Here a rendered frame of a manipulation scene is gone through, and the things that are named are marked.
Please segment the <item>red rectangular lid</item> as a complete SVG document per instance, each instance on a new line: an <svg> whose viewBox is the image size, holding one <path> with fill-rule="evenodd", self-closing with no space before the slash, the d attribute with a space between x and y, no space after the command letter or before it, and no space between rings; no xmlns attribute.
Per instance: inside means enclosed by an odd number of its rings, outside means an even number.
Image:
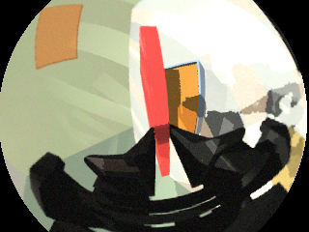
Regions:
<svg viewBox="0 0 309 232"><path fill-rule="evenodd" d="M163 70L158 28L140 27L140 76L150 128L154 128L155 153L161 177L170 175L170 132L166 74Z"/></svg>

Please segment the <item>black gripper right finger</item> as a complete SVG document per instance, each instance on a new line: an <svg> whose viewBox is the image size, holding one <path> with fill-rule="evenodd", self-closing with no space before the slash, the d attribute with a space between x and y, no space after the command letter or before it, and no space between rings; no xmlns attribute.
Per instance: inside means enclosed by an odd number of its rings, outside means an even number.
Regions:
<svg viewBox="0 0 309 232"><path fill-rule="evenodd" d="M174 127L174 125L169 125L169 132L171 142L174 143L174 150L177 151L186 177L188 177L190 188L196 189L197 186L202 185L202 179L210 170L219 152L235 146L240 139L243 140L246 128L239 127L212 138L194 134L194 132Z"/></svg>

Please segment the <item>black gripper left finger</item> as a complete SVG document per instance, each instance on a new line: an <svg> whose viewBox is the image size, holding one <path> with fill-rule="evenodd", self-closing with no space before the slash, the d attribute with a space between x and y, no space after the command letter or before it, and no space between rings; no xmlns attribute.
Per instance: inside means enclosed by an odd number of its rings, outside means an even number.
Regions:
<svg viewBox="0 0 309 232"><path fill-rule="evenodd" d="M88 155L84 162L97 175L135 178L150 194L148 197L155 196L155 128L150 128L126 154Z"/></svg>

